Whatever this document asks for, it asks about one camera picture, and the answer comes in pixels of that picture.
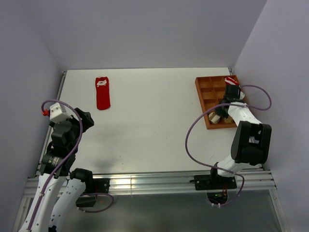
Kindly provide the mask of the yellow sock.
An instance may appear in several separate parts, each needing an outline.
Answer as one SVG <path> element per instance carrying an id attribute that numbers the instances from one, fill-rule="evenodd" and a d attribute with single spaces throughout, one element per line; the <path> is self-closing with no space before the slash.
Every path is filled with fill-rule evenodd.
<path id="1" fill-rule="evenodd" d="M 233 123 L 233 119 L 229 116 L 227 118 L 223 118 L 224 123 Z"/>

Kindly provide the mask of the brown striped sock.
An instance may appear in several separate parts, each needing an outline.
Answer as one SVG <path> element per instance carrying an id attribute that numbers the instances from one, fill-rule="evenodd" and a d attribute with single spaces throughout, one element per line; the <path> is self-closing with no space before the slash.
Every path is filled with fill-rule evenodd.
<path id="1" fill-rule="evenodd" d="M 217 115 L 215 112 L 211 112 L 208 115 L 208 118 L 211 124 L 218 124 L 221 120 L 221 117 Z"/>

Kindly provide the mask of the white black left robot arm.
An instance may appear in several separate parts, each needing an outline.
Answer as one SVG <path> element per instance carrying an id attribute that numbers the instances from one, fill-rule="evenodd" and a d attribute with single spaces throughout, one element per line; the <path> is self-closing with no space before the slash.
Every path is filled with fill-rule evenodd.
<path id="1" fill-rule="evenodd" d="M 50 119 L 51 142 L 42 157 L 37 190 L 21 232 L 58 232 L 67 211 L 82 193 L 94 187 L 92 172 L 70 171 L 82 134 L 94 126 L 89 112 L 79 108 L 69 115 L 65 106 L 55 103 L 43 115 Z"/>

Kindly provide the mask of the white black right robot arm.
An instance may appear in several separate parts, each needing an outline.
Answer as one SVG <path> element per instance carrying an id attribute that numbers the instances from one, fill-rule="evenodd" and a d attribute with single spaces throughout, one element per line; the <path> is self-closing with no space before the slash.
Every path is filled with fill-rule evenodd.
<path id="1" fill-rule="evenodd" d="M 227 85 L 224 98 L 220 103 L 225 106 L 216 108 L 215 112 L 224 118 L 230 116 L 237 130 L 230 155 L 211 168 L 209 183 L 216 189 L 242 169 L 266 162 L 272 132 L 270 125 L 263 124 L 250 111 L 246 102 L 241 98 L 241 89 L 238 85 Z"/>

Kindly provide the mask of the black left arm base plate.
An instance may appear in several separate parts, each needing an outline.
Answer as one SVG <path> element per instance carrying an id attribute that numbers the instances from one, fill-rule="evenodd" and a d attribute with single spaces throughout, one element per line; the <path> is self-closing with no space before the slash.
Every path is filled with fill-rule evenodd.
<path id="1" fill-rule="evenodd" d="M 90 193 L 109 193 L 110 179 L 109 178 L 94 178 L 86 184 L 84 194 Z"/>

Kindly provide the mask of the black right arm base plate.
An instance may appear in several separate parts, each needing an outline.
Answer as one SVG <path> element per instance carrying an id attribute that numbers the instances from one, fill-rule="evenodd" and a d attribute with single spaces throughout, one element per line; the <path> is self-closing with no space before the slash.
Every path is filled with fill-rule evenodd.
<path id="1" fill-rule="evenodd" d="M 195 184 L 196 190 L 224 190 L 237 188 L 234 177 L 222 177 L 217 174 L 194 175 L 194 179 L 190 182 Z"/>

